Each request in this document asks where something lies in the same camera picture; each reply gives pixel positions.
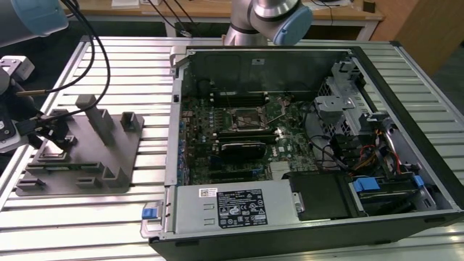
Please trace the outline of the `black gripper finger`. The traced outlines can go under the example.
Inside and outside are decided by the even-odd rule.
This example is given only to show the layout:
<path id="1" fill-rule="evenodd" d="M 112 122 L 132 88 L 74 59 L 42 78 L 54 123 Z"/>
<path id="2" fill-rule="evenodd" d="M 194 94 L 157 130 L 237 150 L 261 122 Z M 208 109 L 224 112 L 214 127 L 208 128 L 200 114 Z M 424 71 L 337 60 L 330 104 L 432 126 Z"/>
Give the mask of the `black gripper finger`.
<path id="1" fill-rule="evenodd" d="M 40 149 L 44 141 L 46 140 L 48 140 L 48 137 L 44 130 L 38 130 L 28 134 L 28 144 L 34 149 Z"/>
<path id="2" fill-rule="evenodd" d="M 34 131 L 44 130 L 48 141 L 50 141 L 60 149 L 68 149 L 70 141 L 66 139 L 69 132 L 68 122 L 73 121 L 72 116 L 60 117 L 58 119 L 46 121 L 48 116 L 40 116 L 36 119 Z"/>

